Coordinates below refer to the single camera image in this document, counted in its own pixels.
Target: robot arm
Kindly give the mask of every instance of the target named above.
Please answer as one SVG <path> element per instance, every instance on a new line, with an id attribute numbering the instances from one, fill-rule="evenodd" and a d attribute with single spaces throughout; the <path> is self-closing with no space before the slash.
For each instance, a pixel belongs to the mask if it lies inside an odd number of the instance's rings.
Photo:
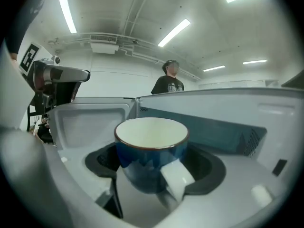
<path id="1" fill-rule="evenodd" d="M 75 99 L 82 82 L 90 79 L 90 72 L 59 65 L 60 58 L 51 55 L 41 45 L 31 43 L 19 66 L 23 77 L 35 91 L 31 105 L 40 115 L 57 105 Z"/>

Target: ceiling duct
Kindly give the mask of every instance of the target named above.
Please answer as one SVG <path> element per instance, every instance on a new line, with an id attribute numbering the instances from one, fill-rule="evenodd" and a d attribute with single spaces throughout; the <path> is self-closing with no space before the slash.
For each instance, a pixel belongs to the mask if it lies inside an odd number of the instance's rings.
<path id="1" fill-rule="evenodd" d="M 91 48 L 96 53 L 115 54 L 119 46 L 116 45 L 117 38 L 104 35 L 90 35 Z"/>

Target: air conditioning vent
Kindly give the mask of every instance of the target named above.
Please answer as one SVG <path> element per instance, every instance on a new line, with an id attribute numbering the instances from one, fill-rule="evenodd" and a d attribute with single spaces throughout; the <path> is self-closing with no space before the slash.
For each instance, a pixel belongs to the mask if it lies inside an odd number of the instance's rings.
<path id="1" fill-rule="evenodd" d="M 117 38 L 113 36 L 103 36 L 103 35 L 91 35 L 90 36 L 91 42 L 101 42 L 101 43 L 108 43 L 108 44 L 116 44 Z"/>

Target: dark hair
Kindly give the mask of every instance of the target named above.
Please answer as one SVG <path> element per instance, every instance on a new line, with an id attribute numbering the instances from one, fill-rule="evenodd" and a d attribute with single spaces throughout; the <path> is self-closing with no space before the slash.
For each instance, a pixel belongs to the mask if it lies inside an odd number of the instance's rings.
<path id="1" fill-rule="evenodd" d="M 162 70 L 163 72 L 165 73 L 165 75 L 167 75 L 167 69 L 166 69 L 166 66 L 169 66 L 171 63 L 177 63 L 179 65 L 179 63 L 175 60 L 168 60 L 167 62 L 165 62 L 163 65 L 162 65 Z"/>

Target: blue mug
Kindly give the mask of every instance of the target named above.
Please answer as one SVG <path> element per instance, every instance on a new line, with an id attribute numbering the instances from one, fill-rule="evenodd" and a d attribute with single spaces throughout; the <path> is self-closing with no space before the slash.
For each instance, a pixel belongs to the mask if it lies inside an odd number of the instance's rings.
<path id="1" fill-rule="evenodd" d="M 114 130 L 117 155 L 131 184 L 144 193 L 164 189 L 180 202 L 194 178 L 180 162 L 187 148 L 189 130 L 165 118 L 135 118 Z"/>

